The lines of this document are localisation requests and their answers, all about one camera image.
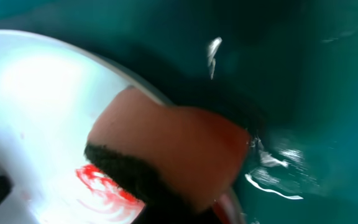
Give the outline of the light blue plate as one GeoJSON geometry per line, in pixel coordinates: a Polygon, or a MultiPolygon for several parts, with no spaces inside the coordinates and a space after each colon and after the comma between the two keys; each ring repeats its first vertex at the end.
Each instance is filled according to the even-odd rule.
{"type": "Polygon", "coordinates": [[[0,223],[131,223],[143,204],[84,157],[87,135],[129,86],[170,100],[116,62],[51,37],[0,30],[0,223]]]}

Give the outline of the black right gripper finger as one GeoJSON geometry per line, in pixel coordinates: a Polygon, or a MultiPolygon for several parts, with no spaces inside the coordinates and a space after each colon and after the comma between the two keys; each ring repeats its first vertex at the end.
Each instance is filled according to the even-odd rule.
{"type": "Polygon", "coordinates": [[[132,224],[221,224],[211,208],[194,212],[181,198],[157,197],[145,201],[145,208],[132,224]]]}

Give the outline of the pink and black sponge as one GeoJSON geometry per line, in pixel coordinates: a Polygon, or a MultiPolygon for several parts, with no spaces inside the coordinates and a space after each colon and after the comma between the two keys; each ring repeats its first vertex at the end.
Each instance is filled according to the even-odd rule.
{"type": "Polygon", "coordinates": [[[249,143],[245,129],[216,113],[163,106],[129,88],[94,123],[85,156],[146,205],[192,215],[232,185],[249,143]]]}

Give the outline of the teal plastic tray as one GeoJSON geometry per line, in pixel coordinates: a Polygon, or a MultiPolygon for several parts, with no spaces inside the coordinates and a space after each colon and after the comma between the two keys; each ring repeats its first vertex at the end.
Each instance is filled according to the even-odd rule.
{"type": "Polygon", "coordinates": [[[0,0],[0,29],[111,59],[288,159],[251,150],[248,223],[358,223],[358,0],[0,0]]]}

